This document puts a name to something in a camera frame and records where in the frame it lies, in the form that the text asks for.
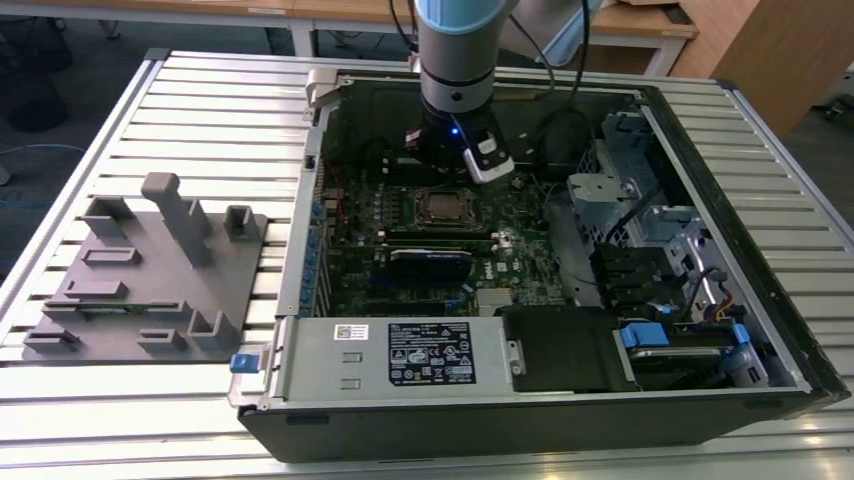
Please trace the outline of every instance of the power supply label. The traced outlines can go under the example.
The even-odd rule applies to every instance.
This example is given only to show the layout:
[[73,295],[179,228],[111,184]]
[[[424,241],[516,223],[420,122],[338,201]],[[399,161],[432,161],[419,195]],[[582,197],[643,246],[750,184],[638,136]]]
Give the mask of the power supply label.
[[388,381],[396,387],[478,383],[468,323],[390,323]]

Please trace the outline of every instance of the green circuit board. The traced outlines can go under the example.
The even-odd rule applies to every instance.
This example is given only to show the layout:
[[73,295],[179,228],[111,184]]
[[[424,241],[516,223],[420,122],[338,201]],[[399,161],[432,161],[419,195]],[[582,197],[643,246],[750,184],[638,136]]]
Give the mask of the green circuit board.
[[[476,292],[506,288],[514,303],[566,303],[543,220],[545,193],[526,174],[487,185],[394,185],[366,174],[327,190],[338,200],[330,239],[334,316],[474,316]],[[378,285],[392,252],[467,252],[462,285]]]

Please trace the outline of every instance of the barcode sticker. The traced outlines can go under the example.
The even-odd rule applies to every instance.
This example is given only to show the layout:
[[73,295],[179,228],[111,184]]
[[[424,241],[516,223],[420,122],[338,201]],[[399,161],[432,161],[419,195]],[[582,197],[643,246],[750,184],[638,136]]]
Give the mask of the barcode sticker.
[[335,340],[367,340],[367,325],[335,325]]

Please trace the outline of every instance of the aluminum extrusion table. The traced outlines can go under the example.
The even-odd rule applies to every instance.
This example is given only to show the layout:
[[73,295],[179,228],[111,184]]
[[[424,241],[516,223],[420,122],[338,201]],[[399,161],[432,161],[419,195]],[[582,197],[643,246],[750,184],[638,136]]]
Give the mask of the aluminum extrusion table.
[[[25,332],[88,233],[76,219],[87,198],[130,195],[134,208],[154,209],[138,194],[150,171],[179,174],[182,195],[200,198],[206,211],[239,201],[271,218],[243,332],[246,345],[270,341],[308,127],[306,77],[320,66],[404,69],[387,62],[191,52],[152,52],[143,62],[0,289],[0,477],[847,478],[854,400],[695,447],[286,465],[238,422],[226,400],[227,365],[19,366]],[[573,73],[559,75],[569,80]],[[500,76],[542,73],[503,69]],[[854,388],[851,230],[742,95],[707,80],[595,74],[585,80],[663,91]],[[258,392],[260,375],[243,384],[247,393]]]

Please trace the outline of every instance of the cpu socket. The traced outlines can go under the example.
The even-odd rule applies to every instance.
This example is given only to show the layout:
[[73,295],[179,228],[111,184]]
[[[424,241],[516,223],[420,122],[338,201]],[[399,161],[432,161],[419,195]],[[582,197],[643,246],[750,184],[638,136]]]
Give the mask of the cpu socket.
[[424,231],[478,230],[476,198],[468,189],[414,192],[415,226]]

